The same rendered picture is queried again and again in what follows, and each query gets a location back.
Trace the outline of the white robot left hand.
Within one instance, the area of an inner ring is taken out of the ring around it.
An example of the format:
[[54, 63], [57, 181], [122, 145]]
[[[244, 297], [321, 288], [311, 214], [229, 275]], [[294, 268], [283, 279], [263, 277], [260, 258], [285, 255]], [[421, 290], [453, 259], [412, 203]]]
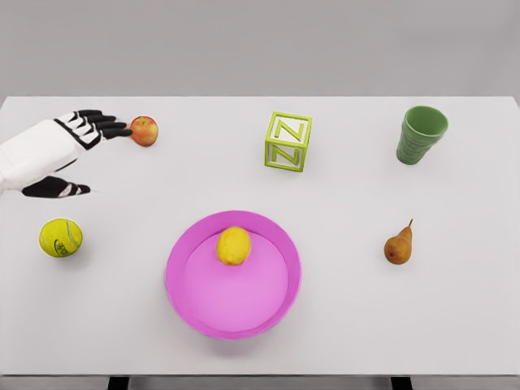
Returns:
[[25, 197], [59, 199], [90, 193], [88, 185], [53, 174], [101, 142], [131, 135], [125, 122], [100, 110], [42, 120], [0, 145], [0, 195], [19, 191]]

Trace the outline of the yellow lemon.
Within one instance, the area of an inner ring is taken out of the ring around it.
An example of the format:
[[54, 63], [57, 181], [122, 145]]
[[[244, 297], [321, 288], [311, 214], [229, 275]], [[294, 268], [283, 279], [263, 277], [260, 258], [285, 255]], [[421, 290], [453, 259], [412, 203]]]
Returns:
[[241, 227], [229, 227], [220, 234], [215, 252], [217, 259], [224, 265], [241, 265], [250, 255], [252, 241], [249, 233]]

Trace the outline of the pink round plate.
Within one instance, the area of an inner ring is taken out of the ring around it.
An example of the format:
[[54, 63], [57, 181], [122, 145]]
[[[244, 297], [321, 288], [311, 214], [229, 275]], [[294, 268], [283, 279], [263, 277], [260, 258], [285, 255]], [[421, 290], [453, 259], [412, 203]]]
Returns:
[[[252, 250], [238, 266], [215, 253], [226, 228], [245, 229]], [[259, 335], [290, 310], [301, 285], [301, 259], [289, 234], [271, 219], [245, 210], [211, 214], [185, 230], [167, 260], [167, 295], [192, 329], [222, 340]]]

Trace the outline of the yellow tennis ball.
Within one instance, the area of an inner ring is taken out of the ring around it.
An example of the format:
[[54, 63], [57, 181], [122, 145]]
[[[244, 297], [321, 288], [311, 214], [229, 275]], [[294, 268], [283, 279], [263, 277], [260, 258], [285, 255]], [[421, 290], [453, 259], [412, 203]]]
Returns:
[[39, 234], [41, 249], [54, 258], [74, 254], [82, 242], [82, 230], [70, 219], [52, 219], [43, 225]]

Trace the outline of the red yellow apple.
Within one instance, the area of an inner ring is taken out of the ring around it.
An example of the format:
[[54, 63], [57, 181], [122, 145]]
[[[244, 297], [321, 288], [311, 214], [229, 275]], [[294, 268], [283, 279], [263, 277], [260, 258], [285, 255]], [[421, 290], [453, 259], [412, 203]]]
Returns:
[[131, 122], [129, 129], [132, 131], [131, 139], [140, 146], [152, 146], [158, 139], [158, 124], [149, 116], [136, 117]]

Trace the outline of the green letter N block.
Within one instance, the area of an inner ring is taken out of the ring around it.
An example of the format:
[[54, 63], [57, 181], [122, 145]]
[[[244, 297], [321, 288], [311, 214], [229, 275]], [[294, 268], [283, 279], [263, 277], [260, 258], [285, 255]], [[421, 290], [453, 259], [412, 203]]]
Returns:
[[275, 111], [266, 132], [264, 165], [303, 172], [313, 120]]

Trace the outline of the brown pear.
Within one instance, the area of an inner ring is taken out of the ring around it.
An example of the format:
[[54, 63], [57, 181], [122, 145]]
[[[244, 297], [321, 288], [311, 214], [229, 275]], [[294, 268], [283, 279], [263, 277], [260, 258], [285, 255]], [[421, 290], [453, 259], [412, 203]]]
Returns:
[[390, 237], [385, 242], [383, 253], [391, 264], [403, 265], [410, 260], [413, 240], [412, 222], [413, 220], [410, 220], [396, 236]]

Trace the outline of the green ribbed cup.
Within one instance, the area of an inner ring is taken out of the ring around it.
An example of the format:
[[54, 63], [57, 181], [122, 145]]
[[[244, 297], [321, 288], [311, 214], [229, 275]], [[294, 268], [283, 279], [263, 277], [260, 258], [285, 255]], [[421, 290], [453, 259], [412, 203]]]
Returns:
[[448, 128], [449, 121], [440, 110], [431, 106], [410, 107], [401, 125], [397, 159], [406, 165], [418, 163]]

